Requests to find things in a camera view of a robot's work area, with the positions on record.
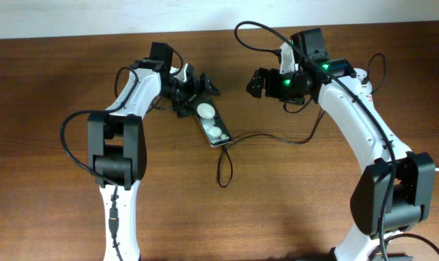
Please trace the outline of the black smartphone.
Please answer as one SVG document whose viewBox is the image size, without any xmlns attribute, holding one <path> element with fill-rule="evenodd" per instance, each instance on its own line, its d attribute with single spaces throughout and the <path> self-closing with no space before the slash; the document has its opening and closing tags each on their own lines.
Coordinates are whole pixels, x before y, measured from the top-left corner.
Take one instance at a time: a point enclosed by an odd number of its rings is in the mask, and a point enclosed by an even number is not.
<svg viewBox="0 0 439 261">
<path fill-rule="evenodd" d="M 217 108 L 210 98 L 199 99 L 194 105 L 196 118 L 210 146 L 218 147 L 232 141 Z"/>
</svg>

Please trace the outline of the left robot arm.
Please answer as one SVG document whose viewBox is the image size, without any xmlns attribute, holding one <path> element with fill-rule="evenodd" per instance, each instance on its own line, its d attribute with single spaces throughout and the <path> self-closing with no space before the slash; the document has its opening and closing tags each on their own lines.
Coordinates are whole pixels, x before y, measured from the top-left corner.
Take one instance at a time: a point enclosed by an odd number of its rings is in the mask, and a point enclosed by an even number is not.
<svg viewBox="0 0 439 261">
<path fill-rule="evenodd" d="M 219 91 L 206 75 L 196 77 L 190 65 L 172 67 L 175 50 L 154 42 L 147 58 L 129 66 L 129 78 L 115 102 L 88 117 L 88 164 L 105 215 L 105 260 L 140 260 L 136 236 L 136 198 L 146 172 L 143 118 L 160 96 L 172 102 L 178 117 L 194 115 L 204 94 Z"/>
</svg>

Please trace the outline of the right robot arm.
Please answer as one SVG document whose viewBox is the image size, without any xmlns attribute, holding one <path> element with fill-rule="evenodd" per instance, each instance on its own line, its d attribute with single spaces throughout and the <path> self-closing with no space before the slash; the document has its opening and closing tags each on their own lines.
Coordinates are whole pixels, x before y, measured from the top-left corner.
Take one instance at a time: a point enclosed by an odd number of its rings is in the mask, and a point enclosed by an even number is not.
<svg viewBox="0 0 439 261">
<path fill-rule="evenodd" d="M 257 69 L 247 92 L 294 104 L 310 96 L 340 128 L 361 170 L 350 199 L 354 225 L 327 259 L 386 260 L 389 242 L 428 219 L 435 163 L 386 125 L 372 101 L 369 73 L 331 59 L 319 28 L 293 34 L 275 54 L 280 68 Z"/>
</svg>

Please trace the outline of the white power strip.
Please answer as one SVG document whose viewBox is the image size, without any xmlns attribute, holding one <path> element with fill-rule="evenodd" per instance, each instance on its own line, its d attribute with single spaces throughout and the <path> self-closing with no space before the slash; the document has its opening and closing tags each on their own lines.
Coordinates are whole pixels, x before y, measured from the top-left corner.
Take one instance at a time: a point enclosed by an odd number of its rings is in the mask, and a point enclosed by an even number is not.
<svg viewBox="0 0 439 261">
<path fill-rule="evenodd" d="M 369 106 L 374 106 L 373 98 L 372 98 L 372 84 L 369 80 L 366 80 L 367 71 L 361 68 L 355 68 L 356 78 L 359 83 L 356 85 L 355 94 L 363 101 L 367 102 Z"/>
</svg>

